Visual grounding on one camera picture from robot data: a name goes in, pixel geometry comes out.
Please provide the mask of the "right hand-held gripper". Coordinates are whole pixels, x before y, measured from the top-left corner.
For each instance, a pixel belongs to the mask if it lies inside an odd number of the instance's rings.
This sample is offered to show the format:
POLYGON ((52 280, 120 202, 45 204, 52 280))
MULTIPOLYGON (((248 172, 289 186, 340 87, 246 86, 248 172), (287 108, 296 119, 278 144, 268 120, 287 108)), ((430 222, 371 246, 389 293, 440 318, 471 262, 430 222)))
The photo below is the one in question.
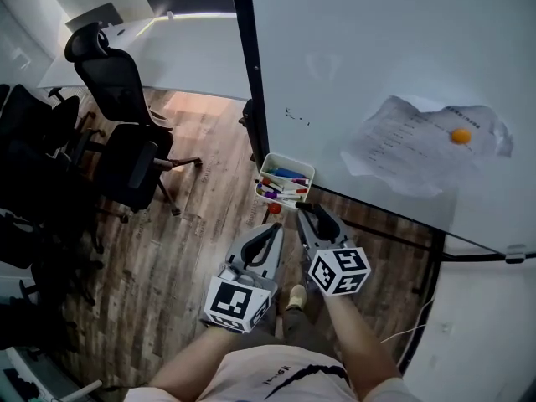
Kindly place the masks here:
POLYGON ((312 259, 307 274, 321 293, 343 296, 359 292, 371 267, 363 248, 348 247, 345 223, 330 209, 312 204, 309 213, 297 211, 297 228, 307 258, 312 259))

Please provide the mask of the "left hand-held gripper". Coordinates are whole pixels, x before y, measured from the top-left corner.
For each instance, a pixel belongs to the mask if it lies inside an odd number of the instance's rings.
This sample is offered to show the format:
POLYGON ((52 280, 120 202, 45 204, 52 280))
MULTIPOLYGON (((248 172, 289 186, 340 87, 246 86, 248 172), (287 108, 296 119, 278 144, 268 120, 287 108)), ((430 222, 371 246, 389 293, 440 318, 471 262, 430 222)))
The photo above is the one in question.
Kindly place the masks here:
POLYGON ((249 333, 255 328, 278 289, 273 280, 283 240, 284 229, 279 223, 256 226, 234 240, 225 257, 231 265, 225 264, 210 280, 204 305, 206 324, 234 333, 249 333))

